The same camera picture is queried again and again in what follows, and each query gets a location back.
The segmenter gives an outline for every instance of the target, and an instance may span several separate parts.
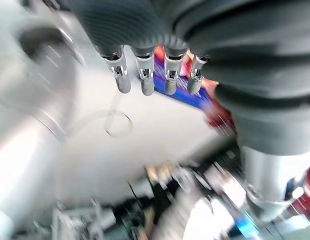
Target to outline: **blue object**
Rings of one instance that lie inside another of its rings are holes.
[[[259,234],[257,228],[247,216],[236,218],[235,223],[245,238],[251,238]]]
[[[176,99],[188,105],[202,109],[202,106],[211,103],[210,96],[206,89],[201,87],[197,94],[189,94],[187,91],[188,78],[179,76],[177,79],[177,89],[173,95],[168,95],[165,92],[165,70],[164,63],[155,57],[154,63],[154,89],[155,91],[164,94],[170,98]]]

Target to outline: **black cable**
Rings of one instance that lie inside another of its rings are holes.
[[[140,209],[141,211],[143,211],[143,207],[142,207],[142,205],[141,205],[141,203],[140,203],[140,200],[139,200],[139,198],[136,196],[136,194],[135,194],[135,192],[134,192],[134,190],[133,190],[133,187],[132,187],[132,185],[130,184],[129,181],[128,181],[128,186],[129,186],[131,192],[132,192],[133,195],[134,195],[134,198],[135,198],[135,200],[136,200],[136,202],[137,202],[137,204],[138,204],[138,206],[139,206],[139,209]]]

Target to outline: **gray rubber sleeve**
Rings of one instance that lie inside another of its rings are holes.
[[[68,4],[93,44],[102,49],[119,45],[188,48],[163,23],[149,0],[68,0]]]

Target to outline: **ribbed rubber cover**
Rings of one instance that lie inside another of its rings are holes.
[[[193,26],[189,47],[210,55],[203,75],[251,95],[310,95],[310,0],[247,1]]]
[[[187,48],[185,42],[165,27],[149,0],[68,0],[68,3],[98,47]]]

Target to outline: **robotic hand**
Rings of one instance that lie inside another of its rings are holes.
[[[271,221],[303,194],[310,167],[310,0],[68,4],[122,93],[131,89],[123,45],[136,56],[147,96],[154,90],[155,46],[165,47],[168,94],[186,50],[195,54],[188,91],[199,90],[202,74],[219,82],[216,97],[232,113],[256,216]]]

